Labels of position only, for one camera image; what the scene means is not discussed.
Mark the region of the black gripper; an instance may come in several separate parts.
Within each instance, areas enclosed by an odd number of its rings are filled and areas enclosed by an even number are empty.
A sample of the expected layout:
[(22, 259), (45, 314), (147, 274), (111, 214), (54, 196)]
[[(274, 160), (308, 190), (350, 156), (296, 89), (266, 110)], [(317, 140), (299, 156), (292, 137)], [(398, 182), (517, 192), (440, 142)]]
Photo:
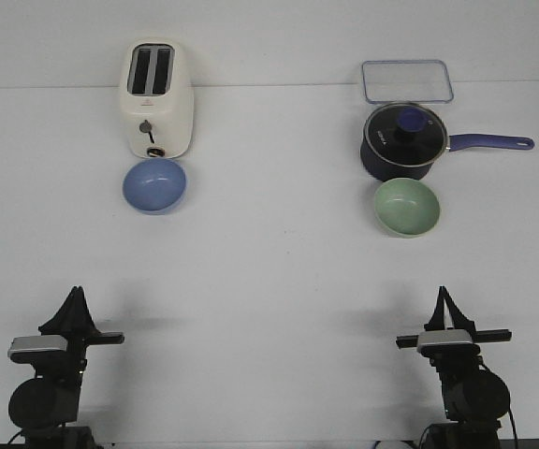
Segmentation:
[[(78, 323), (73, 326), (74, 304), (78, 298)], [(38, 330), (42, 336), (60, 336), (66, 349), (59, 355), (44, 355), (37, 371), (42, 374), (82, 374), (86, 370), (86, 351), (90, 346), (119, 345), (123, 332), (101, 332), (93, 321), (82, 286), (73, 286), (60, 309)]]
[[(509, 329), (478, 330), (471, 333), (470, 331), (474, 331), (474, 321), (467, 318), (460, 311), (448, 290), (443, 285), (439, 287), (432, 316), (424, 324), (425, 331), (445, 330), (444, 304), (448, 308), (453, 327), (468, 331), (477, 347), (475, 349), (460, 348), (446, 350), (441, 354), (433, 354), (430, 357), (426, 357), (438, 372), (462, 372), (479, 369), (481, 364), (480, 343), (507, 342), (511, 340), (512, 332)], [(418, 335), (398, 336), (395, 339), (397, 347), (399, 349), (416, 349)]]

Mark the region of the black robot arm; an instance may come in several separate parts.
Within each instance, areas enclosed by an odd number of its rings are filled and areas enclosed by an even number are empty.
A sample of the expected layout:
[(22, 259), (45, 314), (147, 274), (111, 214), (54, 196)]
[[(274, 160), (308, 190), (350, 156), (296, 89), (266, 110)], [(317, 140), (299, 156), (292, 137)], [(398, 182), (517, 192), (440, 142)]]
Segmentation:
[(445, 286), (433, 314), (417, 335), (398, 336), (400, 349), (415, 349), (435, 368), (441, 385), (445, 423), (430, 424), (418, 448), (499, 448), (500, 419), (511, 415), (504, 380), (481, 356), (482, 343), (507, 342), (508, 329), (479, 330), (461, 312)]
[(8, 416), (20, 429), (24, 448), (98, 448), (88, 426), (77, 426), (87, 349), (119, 345), (122, 332), (102, 332), (90, 314), (84, 290), (74, 286), (35, 336), (16, 337), (8, 358), (31, 366), (34, 376), (8, 402)]

